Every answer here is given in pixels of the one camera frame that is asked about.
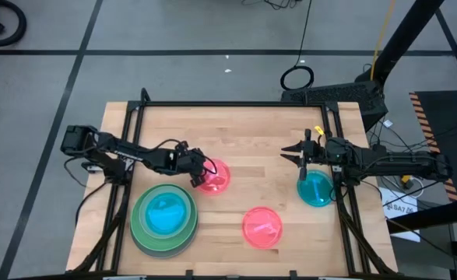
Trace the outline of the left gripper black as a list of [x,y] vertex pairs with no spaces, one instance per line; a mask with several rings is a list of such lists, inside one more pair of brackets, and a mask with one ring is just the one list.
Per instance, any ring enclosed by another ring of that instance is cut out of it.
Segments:
[[198,153],[189,153],[189,154],[178,154],[174,158],[173,172],[174,173],[189,173],[193,176],[190,182],[193,187],[197,187],[200,184],[206,182],[207,171],[204,167],[204,162],[206,158],[199,155]]

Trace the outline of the black support beam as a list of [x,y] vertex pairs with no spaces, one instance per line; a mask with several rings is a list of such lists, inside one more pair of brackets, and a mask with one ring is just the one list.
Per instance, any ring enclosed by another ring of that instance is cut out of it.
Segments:
[[457,201],[426,210],[402,215],[387,221],[390,233],[425,229],[432,226],[448,225],[457,222]]

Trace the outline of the white paper sheet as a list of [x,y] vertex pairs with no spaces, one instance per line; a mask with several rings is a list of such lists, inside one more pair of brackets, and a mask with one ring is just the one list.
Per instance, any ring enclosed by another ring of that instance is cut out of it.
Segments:
[[[395,201],[395,199],[397,199],[398,197],[402,197],[403,193],[393,191],[384,187],[380,187],[380,191],[382,204],[390,202],[390,204],[383,207],[385,216],[387,218],[394,219],[418,211],[417,200],[415,198],[406,196],[398,201]],[[416,230],[415,233],[412,233],[410,231],[402,233],[391,233],[390,236],[419,243],[420,238],[417,235],[418,233],[420,233],[420,231]]]

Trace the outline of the black mat with striped edge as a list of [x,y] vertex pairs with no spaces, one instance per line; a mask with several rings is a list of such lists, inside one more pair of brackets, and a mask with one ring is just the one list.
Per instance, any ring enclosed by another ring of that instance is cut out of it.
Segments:
[[424,146],[448,158],[453,175],[444,182],[451,202],[457,201],[457,90],[409,94],[426,141]]

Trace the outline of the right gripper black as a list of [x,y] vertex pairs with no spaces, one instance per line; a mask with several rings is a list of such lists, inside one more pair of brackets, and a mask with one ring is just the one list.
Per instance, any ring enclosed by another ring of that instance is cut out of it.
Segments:
[[285,152],[301,152],[301,156],[292,156],[281,154],[284,159],[288,159],[300,167],[300,179],[305,180],[307,177],[307,165],[311,163],[322,164],[325,162],[325,149],[315,140],[311,139],[311,130],[304,130],[304,140],[295,145],[281,148]]

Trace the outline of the teal translucent plastic plate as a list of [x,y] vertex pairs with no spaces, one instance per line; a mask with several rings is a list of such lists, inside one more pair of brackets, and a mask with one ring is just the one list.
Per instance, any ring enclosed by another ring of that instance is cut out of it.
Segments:
[[157,235],[168,236],[181,230],[187,216],[184,200],[175,193],[155,194],[146,205],[146,224]]
[[321,170],[308,170],[304,180],[297,181],[297,193],[308,205],[325,207],[332,202],[332,178]]

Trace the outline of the black metal table frame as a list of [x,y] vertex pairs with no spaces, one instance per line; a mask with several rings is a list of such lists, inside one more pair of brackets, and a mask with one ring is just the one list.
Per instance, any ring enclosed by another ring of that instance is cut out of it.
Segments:
[[[204,194],[190,185],[190,176],[161,176],[136,165],[126,224],[118,249],[120,275],[194,276],[347,276],[342,229],[335,203],[322,208],[305,204],[297,194],[298,169],[282,158],[280,149],[304,138],[304,129],[325,127],[320,107],[280,102],[166,102],[147,104],[139,144],[154,147],[164,139],[185,140],[209,158],[229,167],[231,180],[221,194]],[[198,232],[192,244],[176,257],[156,259],[133,242],[129,217],[133,205],[148,188],[171,183],[185,188],[199,210]],[[83,262],[100,238],[111,190],[104,187],[83,206],[66,269]],[[122,187],[116,190],[122,194]],[[376,253],[397,270],[379,193],[370,184],[355,187],[365,237]],[[283,221],[282,239],[271,249],[250,246],[242,235],[244,214],[265,206]],[[109,240],[104,269],[112,267],[115,234]]]

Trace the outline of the black stand pole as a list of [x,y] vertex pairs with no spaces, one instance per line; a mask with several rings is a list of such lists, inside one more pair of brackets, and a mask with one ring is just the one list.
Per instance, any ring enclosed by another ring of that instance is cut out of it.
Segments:
[[416,0],[375,63],[367,71],[358,75],[354,82],[365,82],[372,79],[383,85],[399,59],[408,51],[444,1]]

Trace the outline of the pink translucent plastic plate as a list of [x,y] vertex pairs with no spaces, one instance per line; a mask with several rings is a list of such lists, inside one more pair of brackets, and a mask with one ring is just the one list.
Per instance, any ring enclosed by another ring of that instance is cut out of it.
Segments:
[[204,167],[208,172],[206,182],[195,189],[204,194],[220,194],[224,192],[230,184],[230,169],[228,165],[220,159],[207,159],[204,162]]
[[283,235],[283,222],[273,209],[258,206],[248,210],[241,223],[244,240],[256,249],[270,249]]

